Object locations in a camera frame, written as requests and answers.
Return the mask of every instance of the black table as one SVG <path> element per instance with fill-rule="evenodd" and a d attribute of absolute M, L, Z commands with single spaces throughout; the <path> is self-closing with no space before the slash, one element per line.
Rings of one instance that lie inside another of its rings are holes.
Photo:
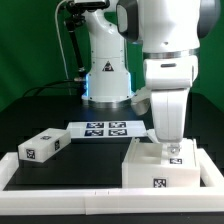
<path fill-rule="evenodd" d="M 130 107 L 103 110 L 83 107 L 75 96 L 39 96 L 16 100 L 0 113 L 0 156 L 17 152 L 22 142 L 47 128 L 66 129 L 68 122 L 143 120 Z M 200 94 L 188 98 L 184 137 L 195 138 L 223 171 L 224 113 Z M 121 163 L 130 138 L 77 139 L 44 164 L 20 161 L 5 190 L 89 189 L 121 187 Z M 96 216 L 2 216 L 0 223 L 223 223 L 224 213 L 121 214 Z"/>

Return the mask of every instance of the white box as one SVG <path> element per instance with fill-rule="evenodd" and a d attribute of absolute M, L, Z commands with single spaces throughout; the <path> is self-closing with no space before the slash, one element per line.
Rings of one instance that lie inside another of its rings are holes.
<path fill-rule="evenodd" d="M 122 164 L 123 188 L 200 187 L 197 146 L 184 139 L 178 155 L 165 144 L 133 138 Z"/>
<path fill-rule="evenodd" d="M 69 131 L 49 128 L 19 145 L 19 158 L 43 163 L 70 142 Z"/>

